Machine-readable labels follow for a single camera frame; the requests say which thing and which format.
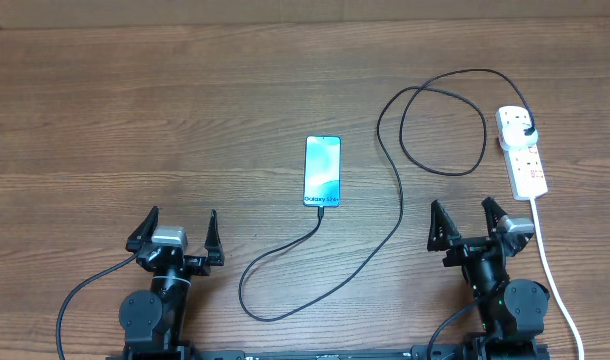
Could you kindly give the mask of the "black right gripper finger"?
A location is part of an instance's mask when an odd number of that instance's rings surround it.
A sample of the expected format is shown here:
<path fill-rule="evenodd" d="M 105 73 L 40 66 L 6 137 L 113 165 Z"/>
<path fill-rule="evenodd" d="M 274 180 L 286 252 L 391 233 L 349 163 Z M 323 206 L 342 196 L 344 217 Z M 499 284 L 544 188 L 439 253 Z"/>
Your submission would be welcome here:
<path fill-rule="evenodd" d="M 487 230 L 489 233 L 507 232 L 507 213 L 491 197 L 485 198 L 481 205 L 485 212 Z"/>
<path fill-rule="evenodd" d="M 428 251 L 446 251 L 458 245 L 461 234 L 443 205 L 434 200 L 431 205 L 430 228 L 427 242 Z"/>

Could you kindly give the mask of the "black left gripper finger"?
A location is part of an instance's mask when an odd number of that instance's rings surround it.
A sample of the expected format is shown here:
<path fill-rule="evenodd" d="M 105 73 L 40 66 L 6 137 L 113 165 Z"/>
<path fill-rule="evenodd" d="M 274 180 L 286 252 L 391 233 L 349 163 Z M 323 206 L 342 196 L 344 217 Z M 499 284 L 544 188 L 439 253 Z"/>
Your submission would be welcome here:
<path fill-rule="evenodd" d="M 128 236 L 125 249 L 137 252 L 145 243 L 150 243 L 158 225 L 159 208 L 154 206 L 141 224 Z"/>
<path fill-rule="evenodd" d="M 207 251 L 207 262 L 210 266 L 224 265 L 225 256 L 218 232 L 217 212 L 214 209 L 211 210 L 204 248 Z"/>

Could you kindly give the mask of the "blue Galaxy smartphone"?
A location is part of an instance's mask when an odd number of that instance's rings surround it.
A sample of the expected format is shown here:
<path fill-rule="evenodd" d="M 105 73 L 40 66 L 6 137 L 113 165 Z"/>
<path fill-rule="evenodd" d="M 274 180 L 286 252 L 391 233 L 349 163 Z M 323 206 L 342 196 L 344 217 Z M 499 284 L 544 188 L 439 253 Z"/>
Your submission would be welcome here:
<path fill-rule="evenodd" d="M 341 202 L 341 139 L 338 136 L 306 138 L 303 204 L 338 207 Z"/>

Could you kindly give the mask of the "white power strip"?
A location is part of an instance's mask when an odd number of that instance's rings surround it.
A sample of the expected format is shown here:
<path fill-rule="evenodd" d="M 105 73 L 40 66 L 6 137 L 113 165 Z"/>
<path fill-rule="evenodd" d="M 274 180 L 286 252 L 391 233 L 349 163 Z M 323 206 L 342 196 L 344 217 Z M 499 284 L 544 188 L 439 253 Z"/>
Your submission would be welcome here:
<path fill-rule="evenodd" d="M 528 111 L 520 106 L 503 106 L 497 110 L 495 117 L 498 139 L 502 122 L 511 125 L 522 124 L 526 131 L 531 128 L 531 117 Z M 515 200 L 529 201 L 548 192 L 537 143 L 518 151 L 503 150 L 503 155 Z"/>

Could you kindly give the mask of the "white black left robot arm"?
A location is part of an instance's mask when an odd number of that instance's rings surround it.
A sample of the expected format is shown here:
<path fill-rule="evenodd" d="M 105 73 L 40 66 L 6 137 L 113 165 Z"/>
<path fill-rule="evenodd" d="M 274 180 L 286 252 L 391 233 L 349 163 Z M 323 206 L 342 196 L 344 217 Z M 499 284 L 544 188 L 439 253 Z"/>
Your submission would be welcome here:
<path fill-rule="evenodd" d="M 225 261 L 217 212 L 210 214 L 205 256 L 188 255 L 185 229 L 160 225 L 158 218 L 159 209 L 153 207 L 126 241 L 126 250 L 153 277 L 148 290 L 135 291 L 121 303 L 119 322 L 125 342 L 121 357 L 198 359 L 196 348 L 181 336 L 191 278 L 208 276 L 212 267 Z"/>

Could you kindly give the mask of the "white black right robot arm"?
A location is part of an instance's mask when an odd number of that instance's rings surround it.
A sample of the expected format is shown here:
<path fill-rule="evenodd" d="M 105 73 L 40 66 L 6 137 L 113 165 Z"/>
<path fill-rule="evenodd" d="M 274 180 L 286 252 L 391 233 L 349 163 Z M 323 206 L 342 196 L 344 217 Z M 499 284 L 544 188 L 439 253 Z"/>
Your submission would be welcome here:
<path fill-rule="evenodd" d="M 464 238 L 443 205 L 431 203 L 427 250 L 443 251 L 445 267 L 459 267 L 472 288 L 473 303 L 446 322 L 477 308 L 483 331 L 468 334 L 455 347 L 456 359 L 547 359 L 535 338 L 544 331 L 549 290 L 526 279 L 512 280 L 509 257 L 520 253 L 535 234 L 527 218 L 511 217 L 490 197 L 482 201 L 488 234 Z"/>

